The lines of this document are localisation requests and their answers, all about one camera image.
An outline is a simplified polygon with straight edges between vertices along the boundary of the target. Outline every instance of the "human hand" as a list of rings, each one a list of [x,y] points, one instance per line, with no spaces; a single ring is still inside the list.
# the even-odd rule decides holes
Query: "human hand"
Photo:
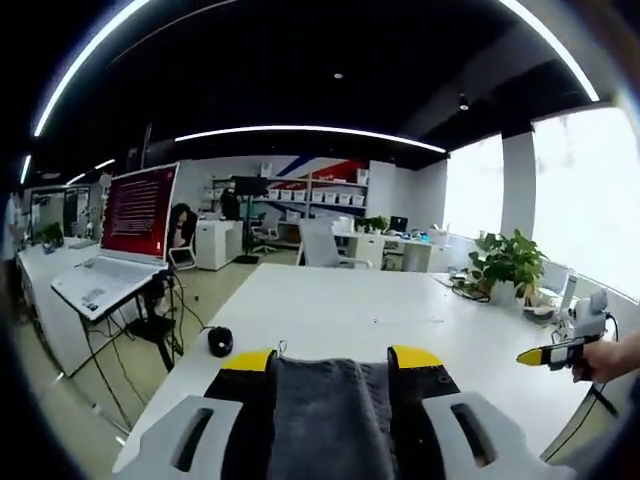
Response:
[[[600,340],[584,346],[584,360],[591,367],[591,380],[606,383],[626,373],[622,365],[622,347],[616,342]],[[587,367],[575,365],[573,367],[573,381],[587,380]]]

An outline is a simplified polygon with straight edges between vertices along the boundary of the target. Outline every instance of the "laptop screen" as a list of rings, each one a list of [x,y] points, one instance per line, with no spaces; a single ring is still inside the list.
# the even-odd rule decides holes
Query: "laptop screen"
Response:
[[[176,170],[176,165],[168,165],[111,181],[102,224],[102,249],[164,261]]]

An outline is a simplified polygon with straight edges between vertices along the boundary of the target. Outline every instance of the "white laptop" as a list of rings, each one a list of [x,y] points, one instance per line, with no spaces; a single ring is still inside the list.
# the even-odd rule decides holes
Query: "white laptop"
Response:
[[[93,321],[168,268],[169,210],[178,165],[140,170],[111,181],[97,257],[63,272],[51,287]]]

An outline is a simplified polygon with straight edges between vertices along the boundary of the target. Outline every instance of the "gray towel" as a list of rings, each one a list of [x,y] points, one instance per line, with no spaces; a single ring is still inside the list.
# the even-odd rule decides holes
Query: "gray towel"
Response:
[[[280,358],[271,480],[395,477],[386,364]]]

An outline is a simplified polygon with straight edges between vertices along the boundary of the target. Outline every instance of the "computer mouse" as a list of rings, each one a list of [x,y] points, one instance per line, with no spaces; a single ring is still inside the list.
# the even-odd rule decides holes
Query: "computer mouse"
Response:
[[[209,351],[218,358],[226,357],[233,349],[233,335],[228,328],[211,328],[207,339],[209,340]]]

